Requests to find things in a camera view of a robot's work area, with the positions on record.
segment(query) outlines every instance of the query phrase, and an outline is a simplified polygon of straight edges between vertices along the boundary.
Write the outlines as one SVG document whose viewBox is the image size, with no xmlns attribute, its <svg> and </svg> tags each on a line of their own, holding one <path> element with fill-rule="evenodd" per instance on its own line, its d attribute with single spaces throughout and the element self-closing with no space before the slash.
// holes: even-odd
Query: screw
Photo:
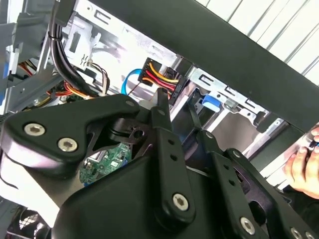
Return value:
<svg viewBox="0 0 319 239">
<path fill-rule="evenodd" d="M 129 106 L 134 106 L 134 103 L 132 101 L 125 101 L 126 104 L 128 104 Z"/>
<path fill-rule="evenodd" d="M 182 194 L 174 194 L 173 203 L 181 211 L 186 211 L 188 209 L 188 200 Z"/>
<path fill-rule="evenodd" d="M 162 111 L 162 110 L 159 110 L 159 113 L 160 113 L 162 116 L 164 116 L 164 115 L 165 115 L 165 112 L 164 112 L 164 111 Z"/>
<path fill-rule="evenodd" d="M 296 239 L 303 239 L 303 237 L 300 235 L 299 231 L 296 230 L 296 228 L 290 228 L 291 234 L 296 238 Z"/>
<path fill-rule="evenodd" d="M 78 143 L 72 138 L 62 138 L 58 141 L 58 147 L 64 152 L 74 152 L 78 148 Z"/>
<path fill-rule="evenodd" d="M 29 123 L 24 127 L 24 132 L 31 136 L 40 136 L 45 133 L 45 128 L 38 123 Z"/>
<path fill-rule="evenodd" d="M 307 239 L 315 239 L 309 232 L 306 232 L 306 237 Z"/>
<path fill-rule="evenodd" d="M 237 151 L 233 151 L 233 154 L 237 157 L 237 158 L 240 158 L 240 154 L 237 152 Z"/>
<path fill-rule="evenodd" d="M 214 138 L 214 136 L 210 133 L 210 132 L 206 132 L 206 135 L 207 135 L 207 137 L 209 137 L 209 138 Z"/>
<path fill-rule="evenodd" d="M 249 235 L 255 234 L 255 227 L 248 218 L 242 217 L 240 219 L 240 224 Z"/>
</svg>

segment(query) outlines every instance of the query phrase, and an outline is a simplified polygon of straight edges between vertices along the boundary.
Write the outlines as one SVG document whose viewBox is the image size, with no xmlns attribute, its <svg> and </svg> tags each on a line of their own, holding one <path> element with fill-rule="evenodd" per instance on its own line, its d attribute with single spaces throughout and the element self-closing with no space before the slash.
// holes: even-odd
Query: wire bundle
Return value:
<svg viewBox="0 0 319 239">
<path fill-rule="evenodd" d="M 68 61 L 63 45 L 62 45 L 62 26 L 55 23 L 55 16 L 58 11 L 59 2 L 55 2 L 51 20 L 49 24 L 49 37 L 51 40 L 51 55 L 54 66 L 62 78 L 75 90 L 83 92 L 90 97 L 97 97 L 98 95 L 90 89 L 85 80 L 72 67 Z"/>
<path fill-rule="evenodd" d="M 178 80 L 171 80 L 164 77 L 154 69 L 151 62 L 149 63 L 149 67 L 151 69 L 151 72 L 149 70 L 146 70 L 146 74 L 148 75 L 148 77 L 143 77 L 142 80 L 151 82 L 155 85 L 158 85 L 159 87 L 165 88 L 168 90 L 169 93 L 172 94 L 175 90 L 176 83 L 178 83 Z"/>
<path fill-rule="evenodd" d="M 104 70 L 101 66 L 99 66 L 96 63 L 90 62 L 89 66 L 91 66 L 94 69 L 96 69 L 99 72 L 101 72 L 101 74 L 102 74 L 102 82 L 103 82 L 103 85 L 102 85 L 102 87 L 103 87 L 102 96 L 106 96 L 106 93 L 109 90 L 110 84 L 111 84 L 111 81 L 110 81 L 110 78 L 108 76 L 108 73 L 106 72 L 106 70 Z"/>
</svg>

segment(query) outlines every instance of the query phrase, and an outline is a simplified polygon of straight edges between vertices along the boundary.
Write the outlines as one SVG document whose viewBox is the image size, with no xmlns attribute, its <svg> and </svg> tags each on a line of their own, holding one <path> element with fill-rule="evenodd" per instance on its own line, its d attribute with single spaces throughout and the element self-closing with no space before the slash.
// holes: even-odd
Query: black wire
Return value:
<svg viewBox="0 0 319 239">
<path fill-rule="evenodd" d="M 91 65 L 97 67 L 98 70 L 101 72 L 102 76 L 103 76 L 103 73 L 106 75 L 106 92 L 107 92 L 109 90 L 110 84 L 111 84 L 111 80 L 108 76 L 108 73 L 106 72 L 106 70 L 104 70 L 100 65 L 98 65 L 96 63 L 91 63 Z"/>
<path fill-rule="evenodd" d="M 27 62 L 30 64 L 30 66 L 29 66 L 29 67 L 31 67 L 33 71 L 36 71 L 36 70 L 37 70 L 36 65 L 34 65 L 34 64 L 33 64 L 33 62 L 32 62 L 31 60 L 28 60 Z"/>
<path fill-rule="evenodd" d="M 132 93 L 137 88 L 137 86 L 139 86 L 140 83 L 141 82 L 139 82 L 136 86 L 134 86 L 134 88 L 128 93 L 128 96 L 130 95 L 130 93 Z"/>
<path fill-rule="evenodd" d="M 86 95 L 97 97 L 98 95 L 90 89 L 85 80 L 74 70 L 70 62 L 67 60 L 61 41 L 62 27 L 55 23 L 55 15 L 58 10 L 58 4 L 59 3 L 55 1 L 49 24 L 51 55 L 54 66 L 62 78 L 72 87 Z"/>
</svg>

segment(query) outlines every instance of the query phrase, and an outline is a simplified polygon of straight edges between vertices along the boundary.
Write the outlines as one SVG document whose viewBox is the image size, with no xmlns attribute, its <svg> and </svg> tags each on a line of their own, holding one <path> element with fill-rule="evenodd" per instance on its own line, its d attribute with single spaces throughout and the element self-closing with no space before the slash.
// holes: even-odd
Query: motherboard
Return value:
<svg viewBox="0 0 319 239">
<path fill-rule="evenodd" d="M 80 169 L 80 181 L 87 186 L 125 166 L 131 161 L 131 149 L 128 144 L 101 151 L 87 158 Z"/>
</svg>

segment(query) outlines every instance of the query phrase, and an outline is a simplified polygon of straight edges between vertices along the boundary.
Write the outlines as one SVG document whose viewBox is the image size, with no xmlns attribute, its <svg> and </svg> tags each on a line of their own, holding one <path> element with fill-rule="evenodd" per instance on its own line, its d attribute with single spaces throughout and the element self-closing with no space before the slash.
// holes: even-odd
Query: bracket hole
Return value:
<svg viewBox="0 0 319 239">
<path fill-rule="evenodd" d="M 233 180 L 228 180 L 228 182 L 232 185 L 232 186 L 235 186 L 235 182 Z"/>
<path fill-rule="evenodd" d="M 137 130 L 134 132 L 133 137 L 136 139 L 142 138 L 144 136 L 143 130 Z"/>
<path fill-rule="evenodd" d="M 170 158 L 171 158 L 172 160 L 174 160 L 174 161 L 177 161 L 177 157 L 176 157 L 175 155 L 173 155 L 173 154 L 170 155 Z"/>
</svg>

